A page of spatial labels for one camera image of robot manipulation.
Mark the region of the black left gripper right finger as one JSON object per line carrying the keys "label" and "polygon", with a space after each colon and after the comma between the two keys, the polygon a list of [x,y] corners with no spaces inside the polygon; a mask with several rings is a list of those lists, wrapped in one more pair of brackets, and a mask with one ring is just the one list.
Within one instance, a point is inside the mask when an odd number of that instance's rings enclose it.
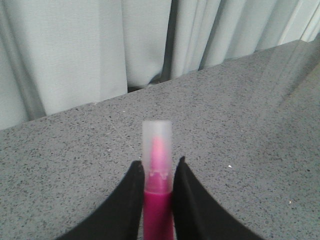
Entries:
{"label": "black left gripper right finger", "polygon": [[173,181],[172,210],[178,240],[259,240],[207,192],[181,157]]}

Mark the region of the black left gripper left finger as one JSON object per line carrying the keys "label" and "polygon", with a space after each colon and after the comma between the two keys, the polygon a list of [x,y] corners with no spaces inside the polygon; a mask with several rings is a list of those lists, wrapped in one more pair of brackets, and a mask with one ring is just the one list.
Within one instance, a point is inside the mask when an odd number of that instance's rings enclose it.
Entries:
{"label": "black left gripper left finger", "polygon": [[145,173],[133,161],[114,191],[84,221],[59,240],[136,240],[144,200]]}

